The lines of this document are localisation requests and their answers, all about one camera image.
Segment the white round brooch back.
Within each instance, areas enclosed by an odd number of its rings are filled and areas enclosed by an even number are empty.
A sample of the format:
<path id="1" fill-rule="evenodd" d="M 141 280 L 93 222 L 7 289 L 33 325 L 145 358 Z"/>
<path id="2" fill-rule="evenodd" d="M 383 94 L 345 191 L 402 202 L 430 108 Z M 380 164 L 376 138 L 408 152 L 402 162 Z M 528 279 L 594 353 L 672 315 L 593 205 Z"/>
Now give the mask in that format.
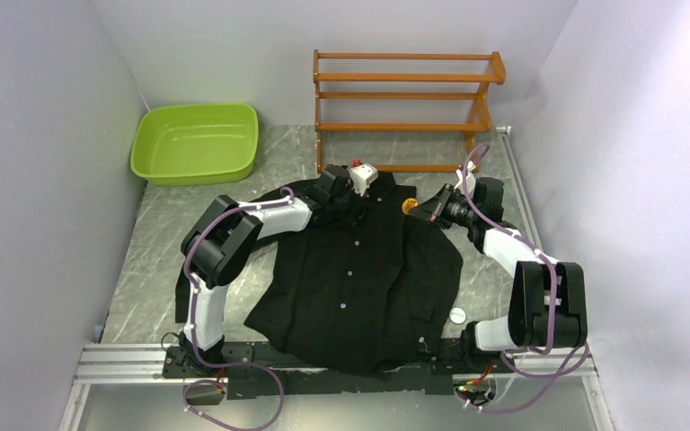
<path id="1" fill-rule="evenodd" d="M 460 307 L 453 307 L 449 312 L 448 319 L 455 325 L 462 325 L 466 322 L 466 313 Z"/>

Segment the orange round brooch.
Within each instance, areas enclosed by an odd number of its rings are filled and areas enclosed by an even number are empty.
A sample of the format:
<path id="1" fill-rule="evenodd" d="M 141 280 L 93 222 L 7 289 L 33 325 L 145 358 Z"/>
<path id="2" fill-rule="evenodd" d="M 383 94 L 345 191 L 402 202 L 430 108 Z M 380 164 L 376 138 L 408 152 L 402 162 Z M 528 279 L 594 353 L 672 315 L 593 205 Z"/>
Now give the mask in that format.
<path id="1" fill-rule="evenodd" d="M 416 198 L 407 198 L 402 202 L 401 210 L 405 215 L 409 216 L 411 211 L 417 207 L 418 204 L 419 202 Z"/>

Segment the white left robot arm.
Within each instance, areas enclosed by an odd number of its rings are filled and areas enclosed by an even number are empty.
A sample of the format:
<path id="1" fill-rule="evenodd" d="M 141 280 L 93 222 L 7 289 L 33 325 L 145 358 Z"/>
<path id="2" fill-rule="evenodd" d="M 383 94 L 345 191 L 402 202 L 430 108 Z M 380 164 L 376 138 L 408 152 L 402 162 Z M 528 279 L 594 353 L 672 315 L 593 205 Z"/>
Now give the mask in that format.
<path id="1" fill-rule="evenodd" d="M 331 165 L 300 192 L 283 186 L 279 198 L 270 200 L 243 202 L 227 195 L 213 200 L 182 240 L 184 261 L 175 287 L 175 318 L 183 326 L 178 347 L 194 374 L 209 377 L 225 361 L 228 288 L 256 243 L 359 220 L 377 177 L 377 168 L 367 163 Z"/>

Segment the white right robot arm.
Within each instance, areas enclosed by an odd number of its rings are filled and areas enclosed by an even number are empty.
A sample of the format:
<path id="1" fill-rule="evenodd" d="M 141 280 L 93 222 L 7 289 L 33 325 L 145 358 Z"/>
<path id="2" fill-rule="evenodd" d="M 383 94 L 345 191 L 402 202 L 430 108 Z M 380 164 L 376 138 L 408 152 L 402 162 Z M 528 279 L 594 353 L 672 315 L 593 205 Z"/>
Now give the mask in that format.
<path id="1" fill-rule="evenodd" d="M 460 365 L 478 373 L 493 352 L 538 347 L 582 347 L 588 336 L 585 280 L 582 267 L 551 258 L 503 219 L 504 184 L 482 178 L 471 192 L 444 185 L 431 199 L 409 198 L 402 211 L 447 229 L 454 224 L 481 254 L 495 260 L 513 277 L 508 313 L 469 325 L 472 339 L 457 352 Z"/>

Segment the black button shirt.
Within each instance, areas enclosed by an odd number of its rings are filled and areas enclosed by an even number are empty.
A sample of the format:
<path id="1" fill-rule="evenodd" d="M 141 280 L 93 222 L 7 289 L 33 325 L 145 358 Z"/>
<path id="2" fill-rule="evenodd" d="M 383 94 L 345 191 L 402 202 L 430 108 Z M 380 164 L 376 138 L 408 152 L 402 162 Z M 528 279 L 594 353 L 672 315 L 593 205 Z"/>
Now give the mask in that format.
<path id="1" fill-rule="evenodd" d="M 245 325 L 278 351 L 350 373 L 432 356 L 454 305 L 463 260 L 442 231 L 405 215 L 413 186 L 378 172 L 355 224 L 286 233 L 272 279 Z"/>

